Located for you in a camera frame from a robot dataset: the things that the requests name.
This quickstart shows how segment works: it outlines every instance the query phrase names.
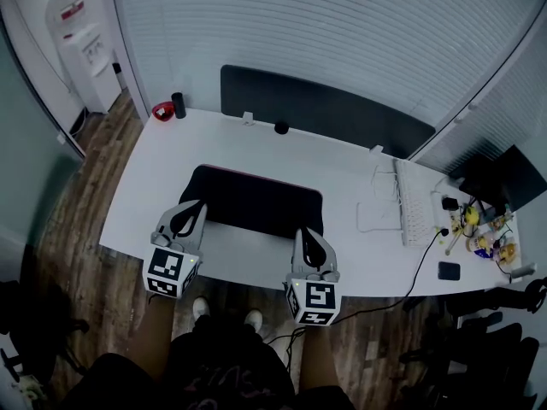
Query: small black object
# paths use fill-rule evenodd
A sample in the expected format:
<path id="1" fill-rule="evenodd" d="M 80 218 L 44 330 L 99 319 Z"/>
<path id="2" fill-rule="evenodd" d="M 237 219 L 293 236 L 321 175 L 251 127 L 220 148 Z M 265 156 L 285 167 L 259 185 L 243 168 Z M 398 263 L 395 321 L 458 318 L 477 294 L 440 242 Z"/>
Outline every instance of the small black object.
<path id="1" fill-rule="evenodd" d="M 447 211 L 457 211 L 460 208 L 458 201 L 452 197 L 445 197 L 442 201 L 443 209 Z"/>
<path id="2" fill-rule="evenodd" d="M 438 278 L 447 281 L 460 280 L 460 265 L 456 263 L 447 263 L 440 261 L 438 264 Z"/>
<path id="3" fill-rule="evenodd" d="M 181 92 L 174 92 L 171 95 L 171 101 L 174 106 L 174 115 L 177 119 L 184 119 L 186 117 L 185 99 L 182 97 Z"/>
<path id="4" fill-rule="evenodd" d="M 289 131 L 289 125 L 287 125 L 284 121 L 278 121 L 275 124 L 274 129 L 279 135 L 285 135 Z"/>

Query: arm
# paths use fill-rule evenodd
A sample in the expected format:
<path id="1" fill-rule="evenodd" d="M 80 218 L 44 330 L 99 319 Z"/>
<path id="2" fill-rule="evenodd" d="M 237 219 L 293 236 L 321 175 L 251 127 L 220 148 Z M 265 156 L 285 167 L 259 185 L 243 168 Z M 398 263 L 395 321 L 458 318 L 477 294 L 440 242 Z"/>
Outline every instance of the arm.
<path id="1" fill-rule="evenodd" d="M 162 379 L 168 363 L 175 301 L 164 296 L 150 298 L 150 304 L 127 350 L 127 358 L 157 383 Z"/>
<path id="2" fill-rule="evenodd" d="M 324 326 L 306 327 L 300 367 L 300 391 L 338 385 L 328 329 Z"/>

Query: white clip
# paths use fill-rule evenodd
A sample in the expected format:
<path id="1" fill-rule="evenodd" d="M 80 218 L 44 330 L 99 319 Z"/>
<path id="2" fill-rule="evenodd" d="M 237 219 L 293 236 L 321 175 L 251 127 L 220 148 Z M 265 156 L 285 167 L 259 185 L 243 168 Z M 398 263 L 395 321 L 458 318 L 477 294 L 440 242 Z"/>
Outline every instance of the white clip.
<path id="1" fill-rule="evenodd" d="M 253 113 L 247 111 L 243 113 L 243 124 L 245 126 L 253 126 L 255 124 L 255 119 L 253 119 Z"/>
<path id="2" fill-rule="evenodd" d="M 380 146 L 379 144 L 376 144 L 373 148 L 369 150 L 370 155 L 379 155 L 384 150 L 384 146 Z"/>
<path id="3" fill-rule="evenodd" d="M 64 133 L 59 132 L 59 133 L 57 134 L 57 141 L 58 141 L 61 145 L 63 145 L 63 144 L 65 144 L 65 143 L 67 142 L 67 137 L 65 137 L 65 134 L 64 134 Z"/>

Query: white keyboard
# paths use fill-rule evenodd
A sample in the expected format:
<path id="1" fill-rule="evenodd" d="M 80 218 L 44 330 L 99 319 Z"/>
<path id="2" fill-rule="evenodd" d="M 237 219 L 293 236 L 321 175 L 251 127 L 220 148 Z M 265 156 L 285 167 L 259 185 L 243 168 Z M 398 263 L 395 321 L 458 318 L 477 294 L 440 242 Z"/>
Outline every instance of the white keyboard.
<path id="1" fill-rule="evenodd" d="M 435 234 L 435 218 L 429 190 L 423 186 L 421 169 L 413 162 L 396 160 L 395 171 L 401 198 L 403 244 L 423 248 Z"/>

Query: black cable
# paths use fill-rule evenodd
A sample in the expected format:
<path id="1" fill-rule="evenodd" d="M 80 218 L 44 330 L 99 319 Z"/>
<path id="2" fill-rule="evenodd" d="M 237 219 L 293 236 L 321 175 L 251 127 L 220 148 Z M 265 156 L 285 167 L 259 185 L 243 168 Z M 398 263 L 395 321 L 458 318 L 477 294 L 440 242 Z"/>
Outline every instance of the black cable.
<path id="1" fill-rule="evenodd" d="M 501 273 L 504 273 L 505 275 L 509 275 L 509 283 L 511 284 L 513 282 L 513 276 L 511 275 L 510 272 L 505 272 L 502 267 L 499 265 L 499 262 L 496 261 L 496 266 L 497 268 L 500 270 Z"/>
<path id="2" fill-rule="evenodd" d="M 427 256 L 427 252 L 429 252 L 429 249 L 433 246 L 433 243 L 435 243 L 435 240 L 437 239 L 438 235 L 439 234 L 443 234 L 443 237 L 446 237 L 448 235 L 449 231 L 448 229 L 446 228 L 443 228 L 441 231 L 437 232 L 437 234 L 435 234 L 435 237 L 433 238 L 433 240 L 429 243 L 429 246 L 427 246 L 427 249 L 426 249 L 426 252 L 424 252 L 424 255 L 421 257 L 421 261 L 420 261 L 420 265 L 418 266 L 418 269 L 416 270 L 415 272 L 415 275 L 414 275 L 414 278 L 412 280 L 412 285 L 410 286 L 410 290 L 407 292 L 407 294 L 402 297 L 401 299 L 399 299 L 397 302 L 387 306 L 387 307 L 378 307 L 378 308 L 371 308 L 369 310 L 360 310 L 360 311 L 357 311 L 353 314 L 350 314 L 342 319 L 338 319 L 338 320 L 335 320 L 334 322 L 332 322 L 333 325 L 336 325 L 336 324 L 339 324 L 340 322 L 344 321 L 344 320 L 347 320 L 347 319 L 350 319 L 352 317 L 355 317 L 357 316 L 358 314 L 363 314 L 363 313 L 372 313 L 372 312 L 375 312 L 375 311 L 381 311 L 381 310 L 388 310 L 390 308 L 393 308 L 397 305 L 399 305 L 401 302 L 404 302 L 405 299 L 407 299 L 410 295 L 410 293 L 412 292 L 412 290 L 414 289 L 415 285 L 416 285 L 416 280 L 418 278 L 418 273 L 420 273 L 420 269 L 421 269 L 421 265 L 424 263 L 424 260 L 426 259 L 426 256 Z M 286 349 L 286 353 L 288 355 L 288 362 L 287 362 L 287 366 L 286 366 L 286 369 L 287 371 L 289 372 L 289 374 L 291 373 L 291 362 L 292 362 L 292 344 L 300 337 L 300 336 L 303 336 L 303 334 L 306 332 L 306 327 L 305 326 L 302 326 L 300 328 L 296 328 L 292 334 L 290 335 L 284 335 L 284 336 L 278 336 L 276 337 L 275 339 L 273 340 L 270 340 L 268 343 L 266 343 L 267 345 L 270 345 L 272 344 L 273 342 L 275 342 L 276 340 L 278 339 L 281 339 L 281 338 L 286 338 L 286 337 L 290 337 L 291 340 L 289 341 L 289 345 L 287 346 L 287 349 Z"/>
<path id="3" fill-rule="evenodd" d="M 498 239 L 499 242 L 502 241 L 502 238 L 505 237 L 505 234 L 507 234 L 508 232 L 513 232 L 513 230 L 512 230 L 511 228 L 509 228 L 509 225 L 507 224 L 507 222 L 505 222 L 505 226 L 507 226 L 507 231 L 504 232 L 504 233 L 500 236 L 500 238 Z"/>
<path id="4" fill-rule="evenodd" d="M 397 302 L 395 302 L 391 305 L 388 305 L 387 307 L 378 307 L 378 308 L 371 308 L 369 310 L 357 311 L 357 312 L 355 312 L 353 314 L 350 314 L 349 316 L 346 316 L 342 319 L 335 320 L 334 322 L 332 322 L 332 324 L 333 325 L 339 324 L 340 322 L 343 322 L 344 320 L 350 319 L 350 318 L 355 317 L 358 314 L 362 314 L 362 313 L 372 313 L 372 312 L 375 312 L 375 311 L 389 310 L 390 308 L 393 308 L 393 307 L 399 305 L 401 302 L 404 302 L 410 296 L 410 293 L 412 293 L 412 290 L 414 289 L 414 286 L 416 285 L 416 279 L 418 278 L 418 273 L 420 273 L 421 265 L 424 263 L 424 260 L 426 259 L 427 252 L 429 252 L 429 249 L 435 243 L 435 240 L 437 239 L 438 235 L 441 234 L 444 230 L 446 230 L 446 235 L 448 235 L 448 230 L 446 228 L 442 229 L 441 231 L 437 232 L 437 234 L 435 234 L 435 237 L 429 243 L 429 246 L 427 246 L 426 252 L 424 252 L 424 255 L 421 257 L 420 265 L 418 266 L 418 269 L 416 270 L 416 272 L 414 274 L 414 279 L 412 280 L 412 285 L 410 286 L 410 290 L 407 292 L 407 294 L 404 297 L 399 299 Z"/>
<path id="5" fill-rule="evenodd" d="M 152 302 L 152 299 L 154 299 L 156 296 L 160 296 L 159 293 L 154 293 L 154 295 L 152 295 L 151 297 L 148 298 L 148 305 L 150 305 L 150 303 Z"/>

